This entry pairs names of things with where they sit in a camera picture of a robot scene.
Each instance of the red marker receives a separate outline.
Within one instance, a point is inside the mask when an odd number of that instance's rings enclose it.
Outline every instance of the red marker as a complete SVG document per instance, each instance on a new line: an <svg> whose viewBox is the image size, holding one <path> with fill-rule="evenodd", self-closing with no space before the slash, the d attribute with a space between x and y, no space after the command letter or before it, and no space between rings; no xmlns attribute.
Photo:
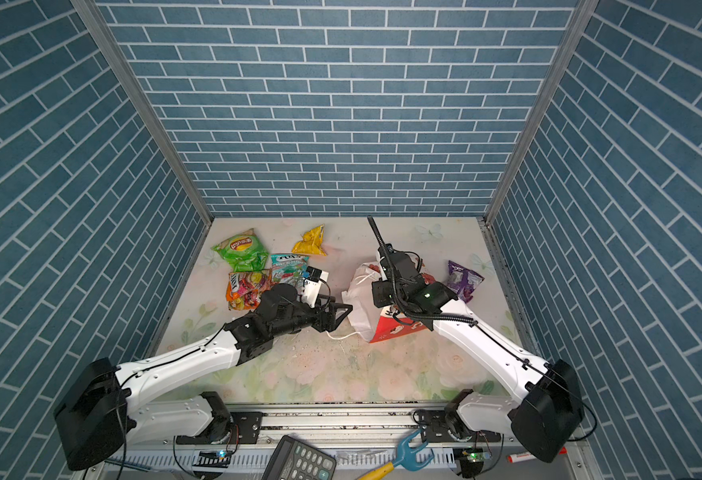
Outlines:
<svg viewBox="0 0 702 480"><path fill-rule="evenodd" d="M563 455L567 453L567 448L562 447L562 450L559 450L559 455ZM519 462L526 462L527 460L532 460L536 456L532 455L530 452L522 452L522 453L513 453L509 455L507 458L509 459L509 463L519 463Z"/></svg>

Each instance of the yellow handle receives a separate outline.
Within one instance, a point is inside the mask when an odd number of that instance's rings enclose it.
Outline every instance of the yellow handle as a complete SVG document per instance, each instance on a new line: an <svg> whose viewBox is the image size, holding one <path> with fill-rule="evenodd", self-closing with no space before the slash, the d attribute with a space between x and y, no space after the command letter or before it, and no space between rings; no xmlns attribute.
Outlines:
<svg viewBox="0 0 702 480"><path fill-rule="evenodd" d="M381 478L390 474L393 471L394 471L394 464L392 464L391 462L388 462L384 466L382 466L376 470L372 470L370 473L362 475L361 477L359 477L359 480L380 480Z"/></svg>

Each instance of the table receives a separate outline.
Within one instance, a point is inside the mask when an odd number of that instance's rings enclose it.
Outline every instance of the table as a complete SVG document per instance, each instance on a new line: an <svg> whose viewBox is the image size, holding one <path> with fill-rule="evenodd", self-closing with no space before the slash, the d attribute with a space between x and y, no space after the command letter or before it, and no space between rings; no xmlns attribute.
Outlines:
<svg viewBox="0 0 702 480"><path fill-rule="evenodd" d="M446 280L447 260L483 275L485 281L469 306L519 343L476 219L380 218L377 223L387 243L421 255L437 280ZM311 256L309 264L329 272L329 286L340 301L356 268L375 260L377 242L365 218L215 219L156 354L208 336L244 313L228 310L225 292L231 268L212 246L254 228L269 253L287 253L303 232L320 224L325 225L327 256ZM344 321L333 335L352 331ZM464 388L508 395L466 352L428 330L368 344L358 335L332 340L306 329L277 338L269 352L254 360L189 382L162 399L217 391L227 403L406 402L449 400Z"/></svg>

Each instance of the green chip bag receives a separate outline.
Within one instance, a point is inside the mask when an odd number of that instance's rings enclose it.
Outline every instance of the green chip bag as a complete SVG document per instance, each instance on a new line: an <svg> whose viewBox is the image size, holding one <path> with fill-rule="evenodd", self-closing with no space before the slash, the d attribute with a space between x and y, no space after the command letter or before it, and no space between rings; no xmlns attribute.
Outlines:
<svg viewBox="0 0 702 480"><path fill-rule="evenodd" d="M251 228L222 241L212 249L231 265L234 272L262 270L268 258L266 247L260 243L255 230Z"/></svg>

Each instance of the blue brick wall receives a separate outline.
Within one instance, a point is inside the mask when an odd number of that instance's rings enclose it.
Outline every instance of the blue brick wall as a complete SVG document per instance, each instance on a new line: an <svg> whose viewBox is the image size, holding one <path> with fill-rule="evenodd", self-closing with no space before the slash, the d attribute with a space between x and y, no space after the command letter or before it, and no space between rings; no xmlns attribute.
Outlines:
<svg viewBox="0 0 702 480"><path fill-rule="evenodd" d="M472 216L576 0L222 3L98 2L216 216Z"/></svg>
<svg viewBox="0 0 702 480"><path fill-rule="evenodd" d="M68 0L0 2L0 478L68 473L60 392L144 355L202 228Z"/></svg>
<svg viewBox="0 0 702 480"><path fill-rule="evenodd" d="M702 478L702 0L598 4L495 227L606 478Z"/></svg>

